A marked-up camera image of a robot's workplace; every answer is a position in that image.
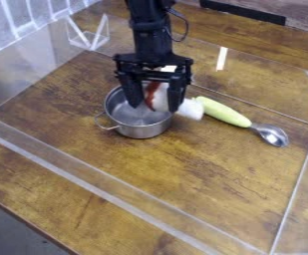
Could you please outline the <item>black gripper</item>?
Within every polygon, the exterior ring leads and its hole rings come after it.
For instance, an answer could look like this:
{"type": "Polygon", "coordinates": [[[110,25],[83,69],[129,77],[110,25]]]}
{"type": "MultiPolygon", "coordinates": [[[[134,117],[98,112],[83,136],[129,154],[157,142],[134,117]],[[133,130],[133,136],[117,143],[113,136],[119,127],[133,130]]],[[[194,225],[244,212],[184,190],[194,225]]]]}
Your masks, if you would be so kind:
{"type": "Polygon", "coordinates": [[[145,99],[142,81],[164,81],[168,82],[168,110],[174,113],[190,83],[193,59],[170,53],[157,61],[145,61],[136,54],[115,54],[113,60],[130,106],[137,108],[145,99]]]}

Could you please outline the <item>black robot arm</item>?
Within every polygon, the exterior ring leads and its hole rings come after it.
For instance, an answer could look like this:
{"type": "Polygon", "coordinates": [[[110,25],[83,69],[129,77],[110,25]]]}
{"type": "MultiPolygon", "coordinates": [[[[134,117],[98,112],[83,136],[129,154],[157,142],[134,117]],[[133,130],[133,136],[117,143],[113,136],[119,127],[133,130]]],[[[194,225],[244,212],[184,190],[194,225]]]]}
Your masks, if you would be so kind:
{"type": "Polygon", "coordinates": [[[172,9],[174,0],[125,0],[130,10],[136,51],[115,54],[117,78],[130,106],[136,108],[145,100],[142,83],[166,82],[168,110],[174,113],[184,101],[186,86],[190,84],[193,59],[177,55],[172,42],[180,39],[172,35],[169,14],[184,22],[182,15],[172,9]]]}

